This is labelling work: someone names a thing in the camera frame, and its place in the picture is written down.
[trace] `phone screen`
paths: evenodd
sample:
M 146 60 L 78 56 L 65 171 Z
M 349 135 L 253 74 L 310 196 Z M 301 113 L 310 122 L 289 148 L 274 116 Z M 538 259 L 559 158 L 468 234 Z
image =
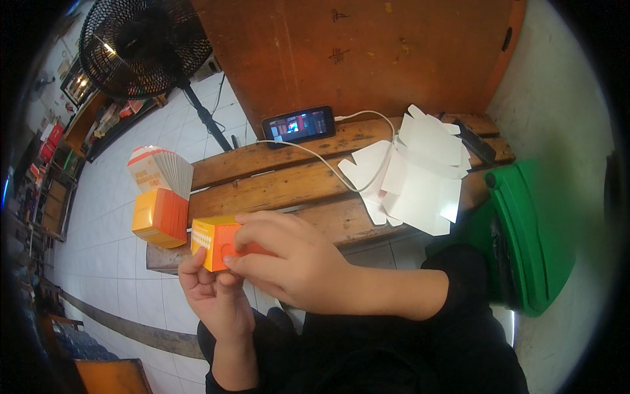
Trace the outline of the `phone screen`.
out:
M 271 137 L 276 141 L 292 142 L 309 136 L 325 134 L 328 130 L 323 110 L 291 114 L 269 122 Z

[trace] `smartphone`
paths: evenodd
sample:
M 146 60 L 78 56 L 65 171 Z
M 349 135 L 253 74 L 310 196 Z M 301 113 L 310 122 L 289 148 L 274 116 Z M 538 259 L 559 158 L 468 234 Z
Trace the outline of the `smartphone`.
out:
M 329 105 L 285 113 L 262 122 L 265 139 L 293 142 L 331 137 L 335 134 L 335 118 Z M 285 144 L 267 143 L 269 148 L 278 149 Z

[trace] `hand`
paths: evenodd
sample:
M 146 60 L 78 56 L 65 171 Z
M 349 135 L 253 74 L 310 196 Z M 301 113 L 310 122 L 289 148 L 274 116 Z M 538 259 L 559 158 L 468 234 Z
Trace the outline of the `hand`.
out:
M 234 247 L 257 242 L 278 257 L 228 256 L 224 263 L 279 300 L 314 313 L 347 313 L 359 267 L 350 265 L 321 232 L 294 215 L 261 211 L 237 216 L 244 226 Z
M 254 315 L 243 291 L 243 278 L 230 272 L 205 269 L 205 248 L 180 263 L 178 273 L 190 308 L 217 343 L 251 341 Z

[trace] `orange box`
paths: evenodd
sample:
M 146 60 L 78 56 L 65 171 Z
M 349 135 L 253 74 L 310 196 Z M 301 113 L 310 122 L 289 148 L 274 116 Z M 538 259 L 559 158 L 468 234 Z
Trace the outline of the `orange box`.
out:
M 193 255 L 203 246 L 207 252 L 203 266 L 210 272 L 226 270 L 223 256 L 245 256 L 250 253 L 275 256 L 257 243 L 250 243 L 244 251 L 234 250 L 234 234 L 241 228 L 234 216 L 215 216 L 193 219 L 190 250 Z
M 131 231 L 162 248 L 186 243 L 188 200 L 172 190 L 157 188 L 135 198 Z

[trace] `fan stand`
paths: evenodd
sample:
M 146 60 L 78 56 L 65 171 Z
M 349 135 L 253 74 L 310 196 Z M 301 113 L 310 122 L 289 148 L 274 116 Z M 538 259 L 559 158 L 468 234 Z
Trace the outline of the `fan stand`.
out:
M 197 115 L 199 116 L 199 119 L 201 119 L 201 122 L 205 125 L 206 129 L 208 129 L 210 134 L 212 134 L 214 139 L 217 140 L 217 142 L 219 143 L 223 151 L 224 152 L 231 151 L 232 146 L 228 143 L 226 137 L 223 135 L 221 130 L 219 130 L 219 127 L 212 119 L 212 115 L 210 114 L 210 111 L 208 111 L 197 98 L 197 95 L 195 94 L 193 89 L 190 87 L 190 81 L 186 81 L 186 83 L 181 85 L 180 88 L 184 91 L 184 94 L 190 99 L 190 103 L 193 105 L 193 107 L 195 107 L 195 110 L 197 110 Z

